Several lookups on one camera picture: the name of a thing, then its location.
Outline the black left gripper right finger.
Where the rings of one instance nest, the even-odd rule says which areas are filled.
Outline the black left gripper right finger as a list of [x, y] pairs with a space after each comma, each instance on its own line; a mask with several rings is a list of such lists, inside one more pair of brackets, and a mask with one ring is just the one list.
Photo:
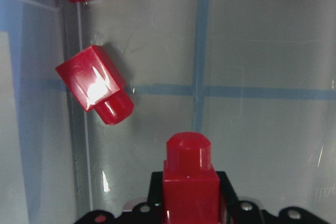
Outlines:
[[231, 219], [234, 206], [239, 199], [225, 172], [218, 172], [219, 177], [219, 218]]

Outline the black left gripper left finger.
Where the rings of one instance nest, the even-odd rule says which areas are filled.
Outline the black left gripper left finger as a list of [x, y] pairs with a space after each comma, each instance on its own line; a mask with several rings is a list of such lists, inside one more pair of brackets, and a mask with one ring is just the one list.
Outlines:
[[147, 202], [161, 206], [163, 203], [163, 172], [153, 172], [151, 174]]

